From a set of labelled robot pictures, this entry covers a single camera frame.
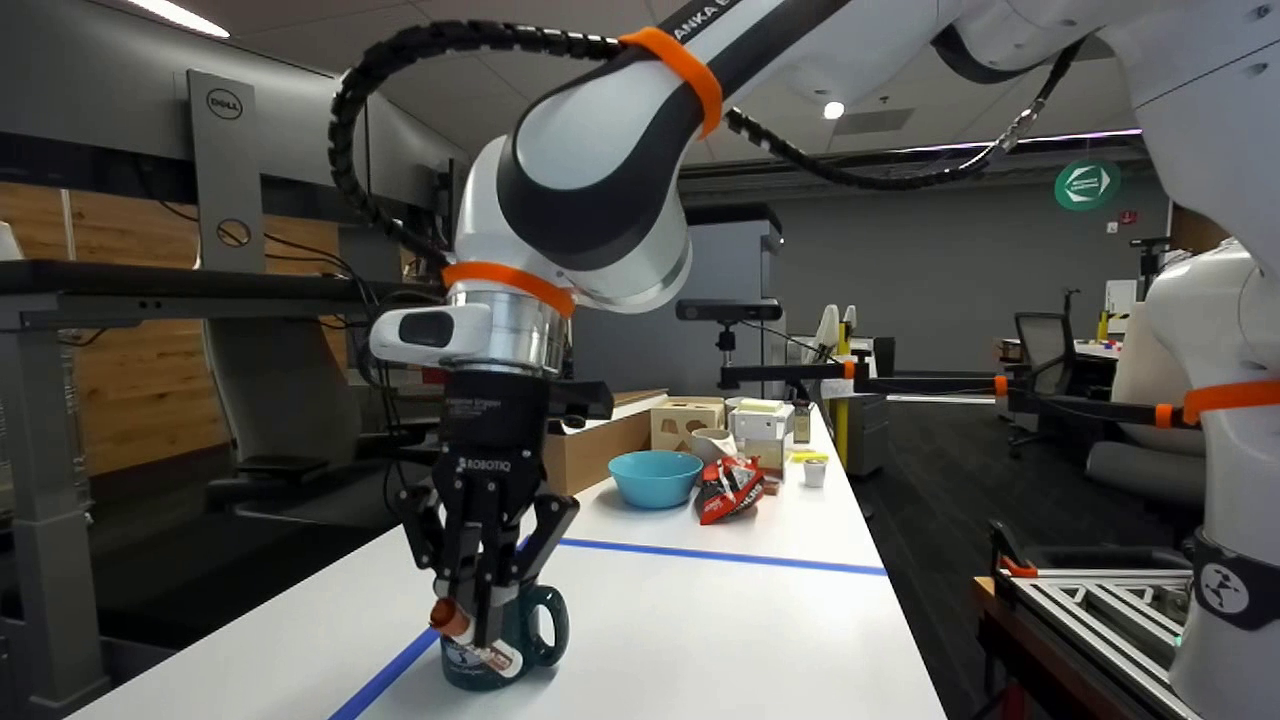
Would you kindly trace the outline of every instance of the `orange ring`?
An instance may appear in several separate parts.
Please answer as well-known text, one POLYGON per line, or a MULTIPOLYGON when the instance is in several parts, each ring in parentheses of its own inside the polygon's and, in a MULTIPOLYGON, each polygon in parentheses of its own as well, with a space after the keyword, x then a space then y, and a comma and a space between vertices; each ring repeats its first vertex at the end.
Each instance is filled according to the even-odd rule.
POLYGON ((1201 424, 1206 411, 1227 411, 1227 409, 1270 409, 1280 403, 1280 380, 1252 380, 1252 385, 1211 385, 1192 388, 1183 419, 1201 424))
POLYGON ((657 24, 629 32, 626 42, 645 49, 691 89, 698 103, 706 106, 706 134, 720 128, 726 89, 699 57, 691 57, 678 34, 670 34, 657 24))
POLYGON ((518 291, 530 291, 531 299, 548 303, 551 311, 560 316, 573 316, 573 291, 570 289, 557 289, 531 270, 522 270, 522 269, 508 269, 508 263, 447 263, 445 269, 445 282, 465 282, 465 280, 482 280, 482 282, 506 282, 506 289, 518 289, 518 291))

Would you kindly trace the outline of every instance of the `ceiling light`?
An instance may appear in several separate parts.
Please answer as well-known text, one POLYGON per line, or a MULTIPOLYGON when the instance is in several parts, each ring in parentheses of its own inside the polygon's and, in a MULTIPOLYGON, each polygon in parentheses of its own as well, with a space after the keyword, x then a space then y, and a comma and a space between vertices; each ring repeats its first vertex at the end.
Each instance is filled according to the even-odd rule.
POLYGON ((835 122, 841 114, 843 114, 843 103, 841 103, 841 98, 830 98, 830 103, 824 103, 824 121, 835 122))
POLYGON ((164 14, 169 24, 179 24, 179 26, 188 26, 188 32, 202 32, 202 34, 220 34, 220 41, 231 34, 227 26, 206 18, 206 14, 198 14, 198 11, 188 11, 188 6, 179 6, 179 4, 173 4, 173 0, 131 0, 131 4, 143 6, 143 11, 153 11, 153 14, 164 14))

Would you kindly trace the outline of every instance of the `blue line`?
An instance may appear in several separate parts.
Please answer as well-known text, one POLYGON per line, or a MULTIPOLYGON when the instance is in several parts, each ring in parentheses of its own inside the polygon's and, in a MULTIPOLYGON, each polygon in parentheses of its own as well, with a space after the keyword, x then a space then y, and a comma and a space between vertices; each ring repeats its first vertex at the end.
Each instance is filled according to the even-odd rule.
MULTIPOLYGON (((670 542, 614 542, 614 541, 584 541, 566 535, 566 549, 592 549, 592 550, 632 550, 632 557, 678 557, 678 561, 718 561, 718 565, 761 565, 761 566, 799 566, 799 570, 843 570, 843 576, 885 576, 873 565, 824 565, 824 561, 794 561, 794 557, 741 557, 741 550, 706 550, 706 549, 670 549, 670 542)), ((421 631, 390 668, 380 668, 332 720, 362 720, 440 636, 428 629, 421 631)))
POLYGON ((440 636, 428 629, 421 631, 390 668, 380 668, 332 720, 366 716, 440 636))
POLYGON ((670 549, 670 542, 614 542, 566 535, 566 549, 598 549, 598 550, 632 550, 632 557, 678 557, 678 561, 720 561, 720 565, 764 565, 764 566, 806 566, 806 570, 843 570, 843 576, 885 576, 875 565, 830 565, 830 561, 797 561, 797 557, 744 557, 744 550, 706 550, 706 549, 670 549))

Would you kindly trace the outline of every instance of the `cable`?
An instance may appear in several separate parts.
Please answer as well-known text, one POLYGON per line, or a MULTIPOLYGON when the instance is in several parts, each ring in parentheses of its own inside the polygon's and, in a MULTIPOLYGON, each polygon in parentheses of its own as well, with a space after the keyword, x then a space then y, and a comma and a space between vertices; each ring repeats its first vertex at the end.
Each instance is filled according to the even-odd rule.
MULTIPOLYGON (((566 32, 566 26, 536 26, 536 24, 501 24, 501 18, 440 18, 440 24, 421 24, 421 26, 403 26, 380 42, 371 42, 366 52, 366 61, 343 74, 343 89, 332 98, 332 122, 329 122, 329 163, 332 163, 332 182, 376 223, 383 228, 398 245, 403 245, 415 255, 428 255, 437 263, 454 263, 447 248, 437 235, 421 235, 414 233, 400 214, 391 214, 390 206, 380 206, 380 201, 362 182, 355 177, 355 114, 367 106, 367 95, 398 74, 400 66, 415 63, 415 61, 432 61, 432 57, 447 57, 447 52, 482 52, 482 49, 497 49, 497 52, 548 52, 548 57, 570 57, 570 61, 618 61, 626 52, 626 42, 618 34, 592 34, 592 32, 566 32)), ((976 177, 993 163, 993 157, 1005 157, 1015 146, 1022 131, 1041 114, 1041 106, 1050 103, 1050 95, 1062 89, 1062 79, 1067 74, 1067 66, 1078 63, 1080 42, 1065 49, 1050 71, 1050 79, 1041 83, 1038 98, 993 139, 985 144, 976 157, 940 167, 940 172, 926 172, 926 177, 857 177, 857 172, 841 172, 817 157, 806 157, 799 146, 794 146, 787 139, 780 139, 772 128, 764 128, 761 121, 751 121, 741 106, 727 106, 727 128, 741 131, 744 139, 768 146, 772 157, 824 177, 834 182, 852 182, 852 189, 875 189, 875 193, 905 193, 905 189, 935 189, 935 182, 951 182, 966 177, 976 177)))
POLYGON ((68 340, 58 340, 58 344, 65 344, 65 349, 88 349, 88 344, 96 344, 96 340, 105 340, 108 337, 108 328, 91 328, 91 330, 83 330, 83 337, 68 337, 68 340))
POLYGON ((935 172, 915 172, 915 177, 913 177, 913 172, 908 172, 908 177, 859 177, 859 172, 843 172, 843 167, 835 167, 835 163, 824 163, 824 159, 817 159, 817 157, 806 157, 797 144, 780 139, 772 128, 764 128, 761 121, 751 121, 751 114, 741 110, 741 106, 727 106, 727 110, 726 110, 726 122, 727 122, 732 131, 741 131, 750 144, 761 144, 761 146, 768 146, 772 157, 780 157, 780 159, 787 159, 787 163, 797 163, 797 167, 806 167, 806 172, 811 172, 811 177, 821 177, 821 179, 830 179, 830 182, 873 189, 873 193, 915 193, 915 189, 955 182, 955 179, 966 179, 966 177, 982 177, 995 157, 1010 157, 1010 153, 1022 144, 1024 128, 1038 122, 1038 114, 1043 110, 1043 103, 1052 98, 1052 92, 1062 89, 1062 79, 1065 79, 1067 66, 1078 63, 1080 42, 1065 49, 1065 52, 1052 61, 1052 66, 1050 66, 1038 98, 1031 98, 1024 110, 1015 110, 1015 121, 1012 121, 995 139, 987 139, 987 144, 985 144, 982 153, 971 153, 967 159, 948 163, 948 167, 935 167, 935 172))
POLYGON ((548 52, 570 61, 618 61, 626 52, 614 34, 592 32, 566 32, 566 26, 536 26, 536 24, 501 24, 501 18, 445 18, 445 24, 421 24, 403 26, 391 41, 380 41, 366 52, 366 61, 343 74, 343 89, 332 98, 332 122, 329 122, 329 167, 332 182, 398 245, 403 245, 415 255, 428 255, 437 263, 454 263, 440 235, 414 233, 400 214, 391 214, 355 177, 352 159, 352 134, 355 114, 367 103, 367 95, 398 74, 400 66, 445 57, 445 52, 548 52))
POLYGON ((1010 687, 993 692, 967 720, 987 720, 1005 702, 1010 687))

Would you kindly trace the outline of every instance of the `metal frame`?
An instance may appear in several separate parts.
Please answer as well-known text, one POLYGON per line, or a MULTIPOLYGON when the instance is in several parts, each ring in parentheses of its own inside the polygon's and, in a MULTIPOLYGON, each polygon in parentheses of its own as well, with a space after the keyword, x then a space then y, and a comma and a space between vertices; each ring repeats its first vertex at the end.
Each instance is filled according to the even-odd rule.
POLYGON ((1001 576, 1015 604, 1052 622, 1073 647, 1091 656, 1116 685, 1176 720, 1196 713, 1172 692, 1156 656, 1176 652, 1181 622, 1147 604, 1153 591, 1190 591, 1190 566, 1041 566, 1041 576, 1001 576))

